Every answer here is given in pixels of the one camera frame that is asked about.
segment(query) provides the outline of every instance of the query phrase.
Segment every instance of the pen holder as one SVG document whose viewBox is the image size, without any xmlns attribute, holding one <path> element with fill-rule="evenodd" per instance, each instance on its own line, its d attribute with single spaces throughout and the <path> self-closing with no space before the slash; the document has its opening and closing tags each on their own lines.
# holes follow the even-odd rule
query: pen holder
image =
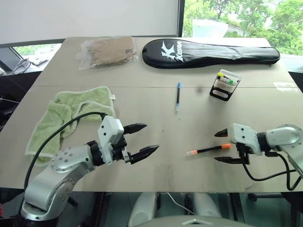
<svg viewBox="0 0 303 227">
<path fill-rule="evenodd" d="M 241 77 L 227 70 L 220 70 L 217 74 L 210 95 L 219 98 L 223 101 L 228 101 L 236 87 L 238 86 Z"/>
</svg>

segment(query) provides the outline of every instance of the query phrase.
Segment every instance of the pen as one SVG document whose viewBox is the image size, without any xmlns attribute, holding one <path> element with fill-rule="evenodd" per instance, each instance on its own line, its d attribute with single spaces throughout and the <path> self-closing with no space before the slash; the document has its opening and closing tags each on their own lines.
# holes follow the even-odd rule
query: pen
<svg viewBox="0 0 303 227">
<path fill-rule="evenodd" d="M 232 145 L 230 143 L 222 144 L 220 146 L 215 146 L 215 147 L 212 147 L 212 148 L 188 151 L 188 152 L 186 152 L 186 155 L 196 155 L 196 154 L 207 152 L 207 151 L 210 151 L 210 150 L 229 149 L 231 147 L 232 147 Z"/>
<path fill-rule="evenodd" d="M 179 100 L 180 100 L 180 88 L 181 88 L 181 83 L 178 83 L 178 91 L 177 91 L 177 101 L 176 101 L 176 111 L 179 111 Z"/>
</svg>

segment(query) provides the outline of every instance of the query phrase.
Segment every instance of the robotic arm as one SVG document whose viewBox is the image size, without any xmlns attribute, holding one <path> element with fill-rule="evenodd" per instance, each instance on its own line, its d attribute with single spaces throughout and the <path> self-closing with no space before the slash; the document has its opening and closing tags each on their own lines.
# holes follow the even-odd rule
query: robotic arm
<svg viewBox="0 0 303 227">
<path fill-rule="evenodd" d="M 25 220 L 49 221 L 62 213 L 77 181 L 96 166 L 123 159 L 134 164 L 151 155 L 159 146 L 148 146 L 131 155 L 126 150 L 125 134 L 137 132 L 147 125 L 123 127 L 119 119 L 105 116 L 98 129 L 99 143 L 67 148 L 56 154 L 48 167 L 28 185 L 24 194 L 21 216 Z"/>
<path fill-rule="evenodd" d="M 249 154 L 277 157 L 276 151 L 287 154 L 290 163 L 303 177 L 303 131 L 298 126 L 284 124 L 266 132 L 257 132 L 251 127 L 232 124 L 215 134 L 216 137 L 229 137 L 231 143 L 235 143 L 240 158 L 216 157 L 220 162 L 230 164 L 249 164 Z"/>
</svg>

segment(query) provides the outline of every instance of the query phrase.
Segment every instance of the window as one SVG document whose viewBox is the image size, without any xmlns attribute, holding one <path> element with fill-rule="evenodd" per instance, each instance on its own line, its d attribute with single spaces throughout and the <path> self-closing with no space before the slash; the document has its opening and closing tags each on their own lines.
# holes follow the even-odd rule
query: window
<svg viewBox="0 0 303 227">
<path fill-rule="evenodd" d="M 303 55 L 303 0 L 185 0 L 182 37 L 266 38 Z"/>
<path fill-rule="evenodd" d="M 61 44 L 41 44 L 30 46 L 17 46 L 14 47 L 15 51 L 22 56 L 22 58 L 29 58 L 30 61 L 51 60 L 56 54 Z"/>
</svg>

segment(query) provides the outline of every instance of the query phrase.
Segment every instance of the plastic bag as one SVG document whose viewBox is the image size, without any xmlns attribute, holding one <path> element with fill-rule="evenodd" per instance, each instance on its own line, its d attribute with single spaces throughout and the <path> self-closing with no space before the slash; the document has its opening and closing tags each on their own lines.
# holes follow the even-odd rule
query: plastic bag
<svg viewBox="0 0 303 227">
<path fill-rule="evenodd" d="M 131 36 L 111 36 L 84 41 L 76 59 L 81 60 L 79 69 L 83 70 L 91 67 L 121 65 L 139 58 Z"/>
</svg>

